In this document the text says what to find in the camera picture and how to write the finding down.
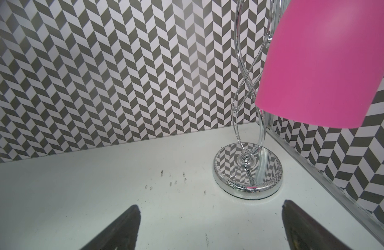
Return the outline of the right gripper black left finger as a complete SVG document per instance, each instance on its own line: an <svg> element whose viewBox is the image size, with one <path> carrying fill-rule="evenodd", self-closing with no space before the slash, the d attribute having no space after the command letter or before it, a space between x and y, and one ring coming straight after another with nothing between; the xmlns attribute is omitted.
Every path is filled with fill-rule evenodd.
<svg viewBox="0 0 384 250"><path fill-rule="evenodd" d="M139 207L132 205L81 249L134 250L140 224Z"/></svg>

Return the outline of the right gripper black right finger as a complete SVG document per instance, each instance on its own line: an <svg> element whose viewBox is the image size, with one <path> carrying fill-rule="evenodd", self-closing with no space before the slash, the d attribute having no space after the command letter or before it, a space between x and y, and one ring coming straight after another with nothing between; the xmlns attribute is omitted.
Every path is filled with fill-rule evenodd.
<svg viewBox="0 0 384 250"><path fill-rule="evenodd" d="M291 250L350 249L291 200L283 204L282 220Z"/></svg>

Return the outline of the pink plastic wine glass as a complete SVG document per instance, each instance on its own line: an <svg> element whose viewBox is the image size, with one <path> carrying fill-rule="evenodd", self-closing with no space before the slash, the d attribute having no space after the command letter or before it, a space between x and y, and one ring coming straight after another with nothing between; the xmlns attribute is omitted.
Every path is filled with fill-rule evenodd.
<svg viewBox="0 0 384 250"><path fill-rule="evenodd" d="M384 77L384 1L291 1L256 106L296 122L362 126Z"/></svg>

